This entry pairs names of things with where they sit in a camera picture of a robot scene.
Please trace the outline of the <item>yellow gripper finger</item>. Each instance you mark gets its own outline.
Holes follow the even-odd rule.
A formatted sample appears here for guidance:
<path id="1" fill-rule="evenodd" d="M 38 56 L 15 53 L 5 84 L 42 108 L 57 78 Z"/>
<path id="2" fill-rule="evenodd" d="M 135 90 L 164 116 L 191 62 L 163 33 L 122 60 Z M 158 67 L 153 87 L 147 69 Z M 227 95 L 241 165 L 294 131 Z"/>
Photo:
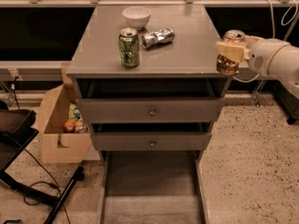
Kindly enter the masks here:
<path id="1" fill-rule="evenodd" d="M 249 55 L 248 44 L 245 42 L 218 41 L 216 50 L 221 56 L 236 63 L 245 61 Z"/>

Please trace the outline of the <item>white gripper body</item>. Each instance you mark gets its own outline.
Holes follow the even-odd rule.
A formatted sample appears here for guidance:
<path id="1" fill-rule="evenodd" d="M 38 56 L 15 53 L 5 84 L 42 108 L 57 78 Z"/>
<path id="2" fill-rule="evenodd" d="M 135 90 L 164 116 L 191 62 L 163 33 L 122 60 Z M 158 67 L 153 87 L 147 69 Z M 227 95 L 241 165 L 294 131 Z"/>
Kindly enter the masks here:
<path id="1" fill-rule="evenodd" d="M 261 38 L 248 35 L 249 68 L 263 77 L 285 77 L 290 74 L 290 68 L 284 61 L 290 45 L 289 42 L 276 38 Z"/>

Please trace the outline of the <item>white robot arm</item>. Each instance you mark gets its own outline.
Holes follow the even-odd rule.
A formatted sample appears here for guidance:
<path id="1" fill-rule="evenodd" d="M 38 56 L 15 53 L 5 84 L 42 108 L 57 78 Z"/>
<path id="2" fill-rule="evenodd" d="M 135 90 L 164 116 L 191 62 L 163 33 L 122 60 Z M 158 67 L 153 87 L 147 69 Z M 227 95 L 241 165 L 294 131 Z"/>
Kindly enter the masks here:
<path id="1" fill-rule="evenodd" d="M 218 41 L 216 49 L 224 58 L 247 62 L 256 74 L 278 80 L 299 99 L 299 48 L 276 38 L 246 35 L 239 43 Z"/>

